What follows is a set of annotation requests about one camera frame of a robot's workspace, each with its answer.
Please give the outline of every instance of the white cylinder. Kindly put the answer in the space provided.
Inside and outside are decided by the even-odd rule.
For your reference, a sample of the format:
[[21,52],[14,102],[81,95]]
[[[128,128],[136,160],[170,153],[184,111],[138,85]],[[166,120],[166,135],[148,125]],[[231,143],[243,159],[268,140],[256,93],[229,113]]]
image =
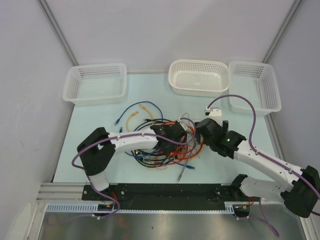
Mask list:
[[96,175],[90,176],[90,180],[91,180],[92,185],[99,192],[101,192],[109,187],[109,181],[108,181],[107,174],[105,173],[105,171],[102,171]]

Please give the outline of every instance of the metal frame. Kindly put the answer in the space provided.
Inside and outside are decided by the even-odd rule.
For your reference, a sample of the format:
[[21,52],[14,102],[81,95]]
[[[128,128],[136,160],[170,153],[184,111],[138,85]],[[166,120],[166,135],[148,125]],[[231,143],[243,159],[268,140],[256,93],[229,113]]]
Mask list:
[[[43,13],[48,20],[52,30],[54,31],[56,37],[58,38],[61,46],[68,57],[69,61],[73,66],[77,66],[78,61],[73,54],[70,45],[68,44],[64,34],[62,33],[57,20],[55,19],[52,11],[46,0],[37,0],[40,8],[43,10]],[[281,24],[275,38],[273,39],[266,55],[264,56],[262,62],[268,63],[271,56],[275,52],[277,46],[279,45],[281,39],[283,38],[285,31],[289,27],[292,22],[295,14],[297,13],[299,7],[304,2],[304,0],[294,0],[291,8],[288,11],[288,14],[284,18],[283,23]],[[283,149],[280,144],[279,136],[275,127],[275,123],[271,114],[265,117],[266,124],[268,127],[269,134],[272,136],[271,141],[275,150],[275,154],[278,158],[282,160],[285,159],[285,155]],[[34,218],[30,223],[30,231],[27,234],[28,240],[38,240],[42,222],[45,216],[47,203],[83,203],[81,200],[82,192],[83,192],[83,183],[43,183],[40,187],[37,199],[36,199],[36,210],[34,214]],[[314,224],[314,216],[310,216],[309,218],[300,218],[301,223],[304,229],[304,233],[306,235],[307,240],[317,240],[320,239],[320,228]]]

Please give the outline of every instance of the yellow cable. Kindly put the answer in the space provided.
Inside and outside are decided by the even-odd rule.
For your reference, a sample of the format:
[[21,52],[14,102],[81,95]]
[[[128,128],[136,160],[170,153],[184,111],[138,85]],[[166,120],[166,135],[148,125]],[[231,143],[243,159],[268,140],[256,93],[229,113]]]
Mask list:
[[145,107],[145,105],[139,104],[139,106],[140,106],[140,108],[145,110],[150,115],[151,119],[155,119],[154,116],[152,115],[152,113]]
[[126,120],[126,122],[125,122],[125,128],[126,128],[126,131],[127,131],[127,132],[130,132],[129,126],[128,126],[130,119],[131,119],[132,117],[134,117],[135,115],[137,115],[137,113],[138,113],[138,111],[135,111],[135,112],[132,113],[132,114],[128,117],[128,119]]

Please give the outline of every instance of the wall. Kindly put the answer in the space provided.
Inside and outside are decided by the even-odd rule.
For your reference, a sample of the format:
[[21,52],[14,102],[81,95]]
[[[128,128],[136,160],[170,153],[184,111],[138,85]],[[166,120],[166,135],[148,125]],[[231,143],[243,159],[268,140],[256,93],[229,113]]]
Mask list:
[[47,0],[80,65],[261,61],[293,0]]
[[273,116],[285,157],[320,171],[319,13],[320,1],[304,1],[270,64],[275,68],[282,103],[282,110]]
[[62,100],[71,67],[37,1],[0,5],[0,239],[35,201],[59,154],[72,105]]

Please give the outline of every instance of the plastic basket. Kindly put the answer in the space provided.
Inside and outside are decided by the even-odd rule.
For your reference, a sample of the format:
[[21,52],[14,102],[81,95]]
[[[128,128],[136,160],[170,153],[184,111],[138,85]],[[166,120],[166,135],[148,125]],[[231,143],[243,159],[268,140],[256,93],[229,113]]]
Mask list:
[[62,98],[75,105],[114,104],[124,100],[126,90],[125,64],[82,65],[69,70]]
[[[267,115],[281,110],[281,100],[274,68],[269,64],[247,61],[229,63],[230,94],[247,98],[256,114]],[[252,113],[250,106],[240,98],[230,97],[235,113]]]
[[176,60],[169,83],[176,94],[219,97],[229,87],[228,67],[217,61]]

